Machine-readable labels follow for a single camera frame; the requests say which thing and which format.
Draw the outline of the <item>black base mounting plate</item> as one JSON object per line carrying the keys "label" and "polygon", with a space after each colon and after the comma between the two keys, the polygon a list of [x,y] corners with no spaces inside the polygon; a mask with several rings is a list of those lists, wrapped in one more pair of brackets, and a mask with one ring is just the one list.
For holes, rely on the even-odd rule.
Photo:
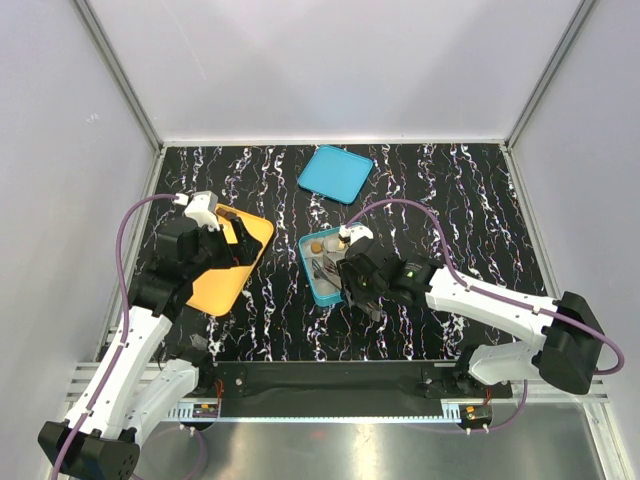
{"label": "black base mounting plate", "polygon": [[446,403],[512,397],[508,384],[456,383],[453,361],[219,362],[189,399],[221,400],[225,420],[428,418]]}

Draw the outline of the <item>left connector module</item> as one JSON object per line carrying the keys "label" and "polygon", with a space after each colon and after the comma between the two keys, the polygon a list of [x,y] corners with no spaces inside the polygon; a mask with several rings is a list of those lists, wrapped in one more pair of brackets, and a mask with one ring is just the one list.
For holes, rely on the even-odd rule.
{"label": "left connector module", "polygon": [[218,418],[220,416],[219,403],[194,403],[192,408],[193,418]]}

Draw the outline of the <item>teal tin lid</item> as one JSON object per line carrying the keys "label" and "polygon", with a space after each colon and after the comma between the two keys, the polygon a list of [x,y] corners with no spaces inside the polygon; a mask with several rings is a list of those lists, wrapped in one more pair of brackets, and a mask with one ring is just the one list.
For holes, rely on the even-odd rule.
{"label": "teal tin lid", "polygon": [[317,148],[298,178],[298,186],[344,205],[352,204],[364,186],[373,161],[334,146]]}

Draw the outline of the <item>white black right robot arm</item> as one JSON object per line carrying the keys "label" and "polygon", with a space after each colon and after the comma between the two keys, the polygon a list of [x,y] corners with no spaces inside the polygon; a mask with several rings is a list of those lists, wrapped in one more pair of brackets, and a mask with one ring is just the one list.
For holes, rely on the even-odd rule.
{"label": "white black right robot arm", "polygon": [[380,316],[379,301],[418,305],[483,323],[513,336],[501,345],[470,345],[444,374],[446,392],[476,396],[501,382],[541,379],[574,395],[589,392],[603,334],[583,297],[529,296],[415,254],[403,259],[366,237],[349,243],[338,261],[345,301]]}

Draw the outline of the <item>orange connector module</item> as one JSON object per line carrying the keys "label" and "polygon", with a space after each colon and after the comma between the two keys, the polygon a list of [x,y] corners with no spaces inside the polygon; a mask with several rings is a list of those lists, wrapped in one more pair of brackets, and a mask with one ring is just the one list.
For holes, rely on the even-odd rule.
{"label": "orange connector module", "polygon": [[467,435],[479,431],[488,433],[493,419],[493,409],[490,404],[468,405],[461,411],[460,428]]}

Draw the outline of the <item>aluminium frame rail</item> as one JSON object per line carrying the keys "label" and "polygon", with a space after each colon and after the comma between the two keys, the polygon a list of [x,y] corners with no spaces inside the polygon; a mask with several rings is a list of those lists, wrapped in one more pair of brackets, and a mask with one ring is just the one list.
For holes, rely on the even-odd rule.
{"label": "aluminium frame rail", "polygon": [[161,151],[163,140],[154,128],[142,102],[120,61],[105,28],[103,27],[93,5],[87,0],[72,0],[72,5],[79,14],[101,59],[114,80],[120,94],[133,115],[138,127],[142,131],[147,143],[155,153]]}

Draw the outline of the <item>teal tin box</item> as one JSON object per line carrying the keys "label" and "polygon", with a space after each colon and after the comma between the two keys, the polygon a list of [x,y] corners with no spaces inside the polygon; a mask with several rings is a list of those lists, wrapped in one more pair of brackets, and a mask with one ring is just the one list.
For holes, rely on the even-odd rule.
{"label": "teal tin box", "polygon": [[338,263],[345,258],[349,247],[344,245],[342,251],[326,253],[323,246],[322,252],[313,253],[311,244],[320,242],[323,245],[323,239],[326,236],[338,236],[338,231],[339,227],[331,228],[305,235],[298,241],[302,266],[314,301],[319,307],[329,307],[342,301]]}

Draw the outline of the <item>orange plastic tray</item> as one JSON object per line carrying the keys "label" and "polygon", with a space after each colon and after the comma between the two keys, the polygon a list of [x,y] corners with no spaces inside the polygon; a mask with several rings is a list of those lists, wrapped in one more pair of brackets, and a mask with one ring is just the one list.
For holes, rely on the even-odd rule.
{"label": "orange plastic tray", "polygon": [[[193,309],[216,317],[226,315],[241,295],[250,275],[265,253],[272,236],[274,225],[267,219],[257,217],[248,212],[235,209],[229,205],[218,204],[216,211],[222,210],[226,214],[234,212],[240,217],[249,233],[262,244],[258,259],[251,266],[239,266],[230,269],[211,269],[203,273],[193,282],[193,295],[187,305]],[[221,225],[225,226],[226,237],[230,243],[236,238],[230,221],[226,217],[218,216]]]}

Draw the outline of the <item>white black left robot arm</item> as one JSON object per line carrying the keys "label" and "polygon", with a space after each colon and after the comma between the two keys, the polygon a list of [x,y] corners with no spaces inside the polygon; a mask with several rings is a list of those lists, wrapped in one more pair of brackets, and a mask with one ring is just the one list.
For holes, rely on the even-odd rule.
{"label": "white black left robot arm", "polygon": [[193,295],[193,284],[210,270],[252,265],[262,243],[243,220],[227,213],[223,229],[200,226],[186,216],[160,230],[153,255],[130,287],[119,338],[112,341],[81,398],[64,420],[48,421],[38,443],[52,474],[76,479],[128,479],[142,447],[169,410],[189,393],[208,394],[216,372],[189,352],[168,361],[144,389],[138,387],[148,362]]}

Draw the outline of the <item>white paper cup liner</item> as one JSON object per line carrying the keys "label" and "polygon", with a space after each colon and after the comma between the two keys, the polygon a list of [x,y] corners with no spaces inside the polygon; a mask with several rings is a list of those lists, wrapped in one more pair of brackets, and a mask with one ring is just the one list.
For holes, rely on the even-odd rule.
{"label": "white paper cup liner", "polygon": [[337,235],[328,235],[323,239],[324,251],[326,253],[335,253],[342,251],[344,248],[343,242]]}

